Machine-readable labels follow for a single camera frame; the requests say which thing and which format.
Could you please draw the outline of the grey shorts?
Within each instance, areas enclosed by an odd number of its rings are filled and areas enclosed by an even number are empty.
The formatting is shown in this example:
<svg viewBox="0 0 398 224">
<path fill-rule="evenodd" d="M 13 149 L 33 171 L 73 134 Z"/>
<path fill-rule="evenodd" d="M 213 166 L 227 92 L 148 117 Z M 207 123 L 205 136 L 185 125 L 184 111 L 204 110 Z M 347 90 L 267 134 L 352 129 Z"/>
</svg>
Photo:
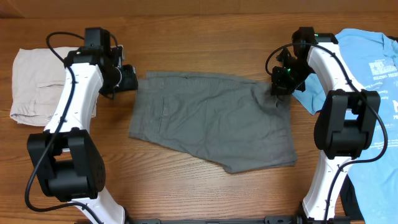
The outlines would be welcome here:
<svg viewBox="0 0 398 224">
<path fill-rule="evenodd" d="M 289 104 L 265 82 L 148 72 L 139 81 L 129 137 L 218 163 L 229 173 L 293 166 Z"/>
</svg>

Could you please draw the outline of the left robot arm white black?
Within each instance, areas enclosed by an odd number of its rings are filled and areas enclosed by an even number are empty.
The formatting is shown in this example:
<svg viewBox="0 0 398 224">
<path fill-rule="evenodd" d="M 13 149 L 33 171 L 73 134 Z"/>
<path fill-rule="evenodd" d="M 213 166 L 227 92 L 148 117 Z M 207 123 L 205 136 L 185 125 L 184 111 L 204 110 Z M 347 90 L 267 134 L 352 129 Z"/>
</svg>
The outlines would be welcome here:
<svg viewBox="0 0 398 224">
<path fill-rule="evenodd" d="M 35 212 L 76 207 L 90 223 L 132 223 L 125 207 L 105 187 L 104 161 L 90 137 L 98 96 L 112 100 L 138 89 L 134 67 L 123 64 L 123 47 L 108 30 L 85 29 L 83 46 L 60 57 L 65 84 L 42 133 L 31 134 L 27 150 L 34 169 L 24 193 Z"/>
</svg>

